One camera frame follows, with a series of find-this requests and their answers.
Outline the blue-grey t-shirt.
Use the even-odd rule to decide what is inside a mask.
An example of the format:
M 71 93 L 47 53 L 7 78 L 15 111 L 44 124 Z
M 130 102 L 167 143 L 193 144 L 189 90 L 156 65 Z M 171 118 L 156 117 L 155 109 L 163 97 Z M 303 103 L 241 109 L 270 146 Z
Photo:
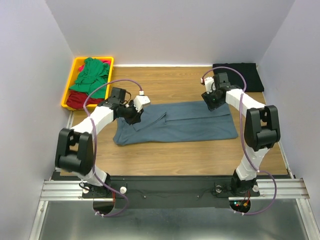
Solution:
M 146 142 L 174 143 L 229 140 L 238 137 L 229 106 L 209 111 L 204 101 L 152 104 L 141 121 L 117 119 L 113 142 L 119 146 Z

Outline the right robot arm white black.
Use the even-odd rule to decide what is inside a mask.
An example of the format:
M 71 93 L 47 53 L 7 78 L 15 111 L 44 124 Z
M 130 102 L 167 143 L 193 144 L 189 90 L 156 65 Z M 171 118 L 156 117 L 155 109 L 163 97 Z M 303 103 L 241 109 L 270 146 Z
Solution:
M 232 85 L 226 73 L 203 76 L 200 83 L 205 87 L 201 96 L 209 110 L 229 104 L 239 112 L 243 157 L 232 175 L 230 191 L 235 195 L 256 191 L 263 158 L 281 137 L 278 109 L 254 100 L 239 86 Z

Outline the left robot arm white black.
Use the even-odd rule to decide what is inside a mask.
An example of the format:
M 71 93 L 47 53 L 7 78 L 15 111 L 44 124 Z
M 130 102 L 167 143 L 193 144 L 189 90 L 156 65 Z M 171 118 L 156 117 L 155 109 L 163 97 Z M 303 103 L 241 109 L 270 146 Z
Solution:
M 118 118 L 123 118 L 129 125 L 139 123 L 144 108 L 151 103 L 142 90 L 130 101 L 125 100 L 127 93 L 123 88 L 113 88 L 111 95 L 82 122 L 72 128 L 63 128 L 58 134 L 55 166 L 76 174 L 87 182 L 82 189 L 94 189 L 100 197 L 119 191 L 111 188 L 110 175 L 96 166 L 98 133 Z

